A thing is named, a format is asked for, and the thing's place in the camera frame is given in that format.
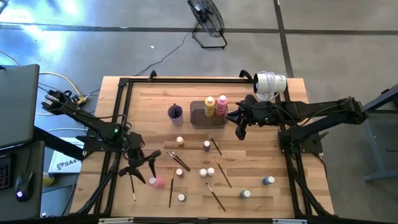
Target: wooden tabletop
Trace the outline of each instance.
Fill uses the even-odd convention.
[[[120,77],[104,77],[96,107],[96,116],[109,116],[113,107]],[[304,81],[301,78],[288,79],[292,101],[308,102]],[[123,112],[123,93],[120,113]],[[230,111],[236,110],[234,104],[247,94],[252,94],[249,84],[202,84],[202,83],[136,83],[132,88],[132,97],[127,121],[132,130],[141,134],[146,146],[144,152],[150,154],[156,149],[162,155],[156,160],[156,173],[165,179],[164,189],[154,189],[144,185],[133,177],[137,201],[132,197],[128,175],[118,177],[114,195],[112,217],[228,217],[228,218],[292,218],[294,217],[292,199],[285,157],[280,153],[277,140],[279,127],[248,127],[244,141],[235,136],[236,125],[229,122],[223,129],[193,129],[190,123],[189,105],[195,100],[204,100],[207,96],[226,95]],[[167,109],[176,103],[183,108],[182,127],[176,128],[167,116]],[[203,151],[203,142],[210,133],[218,144],[221,156],[211,144],[210,152]],[[182,136],[184,147],[178,147],[176,137]],[[174,191],[169,208],[170,182],[173,168],[181,168],[167,151],[173,150],[192,170],[185,171],[185,177],[174,177]],[[83,161],[72,212],[83,206],[97,187],[103,152],[96,152]],[[233,188],[228,186],[215,162],[217,158],[226,172]],[[303,164],[307,184],[314,196],[330,213],[333,207],[322,163],[311,154],[303,155]],[[126,167],[122,159],[120,168]],[[213,177],[202,178],[199,170],[213,167]],[[144,178],[151,176],[147,164],[139,168]],[[275,183],[264,186],[261,180],[274,176]],[[205,185],[208,182],[214,193],[224,205],[226,212],[218,205]],[[240,199],[239,193],[249,190],[251,197]],[[104,191],[102,209],[104,209],[108,187]],[[178,201],[178,195],[185,194],[184,202]],[[302,193],[298,190],[300,208],[304,211]]]

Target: fan stand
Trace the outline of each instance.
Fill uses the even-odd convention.
[[[224,43],[225,43],[224,46],[209,46],[209,47],[204,46],[203,44],[201,44],[201,42],[200,42],[200,41],[197,39],[197,37],[195,36],[195,32],[198,30],[198,26],[199,26],[199,23],[197,23],[197,25],[193,28],[193,31],[192,31],[192,38],[194,38],[195,41],[198,42],[198,44],[200,45],[200,47],[202,47],[202,48],[204,48],[204,49],[218,49],[218,48],[224,49],[224,48],[228,45],[228,43],[227,43],[226,40],[225,40],[224,34],[222,34],[221,37],[222,37],[223,40],[224,40]]]

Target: paint bottle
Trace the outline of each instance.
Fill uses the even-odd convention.
[[[269,185],[275,182],[275,178],[273,176],[266,177],[262,180],[262,184]]]
[[[206,170],[206,169],[201,169],[201,170],[199,170],[199,175],[200,175],[201,177],[206,177],[206,175],[207,175],[207,170]]]
[[[157,178],[150,177],[148,182],[151,187],[156,188],[156,189],[162,189],[162,188],[164,188],[164,185],[165,185],[164,179],[161,177],[157,177]]]
[[[179,200],[180,202],[185,201],[185,199],[186,199],[185,194],[179,194],[179,195],[178,195],[178,200]]]
[[[205,141],[205,142],[203,143],[203,150],[204,150],[205,152],[210,151],[210,142],[209,142],[209,141]]]
[[[207,175],[209,175],[209,176],[214,175],[214,172],[215,172],[215,170],[214,170],[214,168],[212,168],[212,167],[210,167],[209,169],[207,169]]]
[[[180,146],[180,147],[183,147],[184,146],[184,139],[182,138],[182,137],[177,137],[177,144],[178,144],[178,146]]]
[[[241,198],[249,198],[250,195],[251,195],[251,193],[248,190],[242,190],[241,191]]]
[[[175,171],[175,174],[177,175],[177,177],[182,178],[184,177],[184,171],[182,169],[177,169]]]
[[[217,105],[216,105],[216,114],[218,116],[223,116],[225,114],[225,109],[226,109],[226,104],[227,104],[227,99],[224,95],[221,95],[217,99]]]
[[[206,100],[205,100],[205,115],[207,117],[213,116],[215,107],[216,107],[216,101],[214,100],[214,98],[211,96],[206,98]]]

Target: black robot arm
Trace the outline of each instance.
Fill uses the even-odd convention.
[[[145,162],[149,162],[149,167],[154,177],[156,176],[155,158],[160,156],[160,150],[153,152],[149,156],[145,156],[141,149],[144,146],[142,136],[129,131],[124,115],[116,115],[124,117],[121,124],[105,122],[74,104],[70,100],[71,95],[70,91],[50,90],[42,102],[42,107],[55,115],[68,115],[79,123],[89,127],[95,133],[94,135],[76,137],[87,145],[85,148],[90,151],[121,152],[129,161],[129,167],[125,168],[125,170],[131,175],[135,175],[143,183],[145,183],[145,180],[137,168]]]
[[[247,125],[289,125],[289,141],[295,143],[341,123],[361,124],[368,117],[362,104],[352,97],[307,104],[301,101],[258,102],[254,96],[247,95],[236,104],[239,105],[238,110],[228,113],[227,119],[238,125],[235,134],[240,140],[245,138]],[[306,118],[310,120],[317,116],[327,117],[306,126],[298,125]]]

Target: fan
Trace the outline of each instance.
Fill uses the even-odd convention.
[[[192,38],[194,38],[200,47],[204,49],[224,49],[227,46],[227,42],[224,38],[224,22],[221,17],[220,12],[218,11],[216,5],[212,0],[188,0],[188,4],[191,7],[193,15],[197,19],[196,26],[192,31]],[[206,32],[214,38],[222,37],[225,45],[222,46],[211,46],[207,47],[201,44],[201,42],[195,37],[195,32],[197,31],[198,26],[201,25],[206,29]]]

